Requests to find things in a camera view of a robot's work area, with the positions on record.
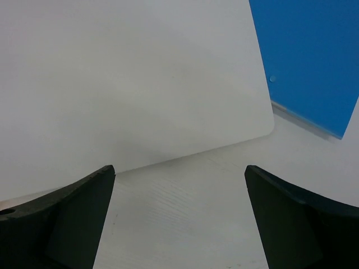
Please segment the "blue folder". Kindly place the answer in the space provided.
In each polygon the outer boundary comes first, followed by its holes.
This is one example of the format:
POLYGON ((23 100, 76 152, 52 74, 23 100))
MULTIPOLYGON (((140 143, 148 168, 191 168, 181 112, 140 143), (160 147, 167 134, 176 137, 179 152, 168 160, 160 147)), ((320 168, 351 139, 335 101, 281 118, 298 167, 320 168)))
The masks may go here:
POLYGON ((270 98, 343 138, 358 99, 357 1, 251 1, 270 98))

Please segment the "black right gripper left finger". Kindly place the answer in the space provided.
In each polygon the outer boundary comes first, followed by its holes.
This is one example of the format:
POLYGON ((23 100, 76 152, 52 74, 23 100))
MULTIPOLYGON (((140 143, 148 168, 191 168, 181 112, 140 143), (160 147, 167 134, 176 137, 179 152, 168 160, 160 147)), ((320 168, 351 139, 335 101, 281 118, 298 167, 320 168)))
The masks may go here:
POLYGON ((1 210, 1 268, 93 268, 114 181, 107 165, 1 210))

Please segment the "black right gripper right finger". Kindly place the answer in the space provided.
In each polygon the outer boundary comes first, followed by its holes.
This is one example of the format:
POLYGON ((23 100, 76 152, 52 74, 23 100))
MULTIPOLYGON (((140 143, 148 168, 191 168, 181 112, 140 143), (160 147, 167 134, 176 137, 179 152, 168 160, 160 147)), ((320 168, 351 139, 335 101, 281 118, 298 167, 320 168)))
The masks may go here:
POLYGON ((269 268, 358 268, 358 207, 255 165, 245 181, 269 268))

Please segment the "white clipboard with metal clip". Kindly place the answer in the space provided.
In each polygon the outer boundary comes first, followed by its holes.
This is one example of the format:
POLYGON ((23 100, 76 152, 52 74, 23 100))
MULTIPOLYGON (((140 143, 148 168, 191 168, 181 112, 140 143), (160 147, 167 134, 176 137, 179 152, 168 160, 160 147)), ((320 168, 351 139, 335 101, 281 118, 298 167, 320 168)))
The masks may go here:
POLYGON ((1 200, 273 129, 248 1, 1 2, 1 200))

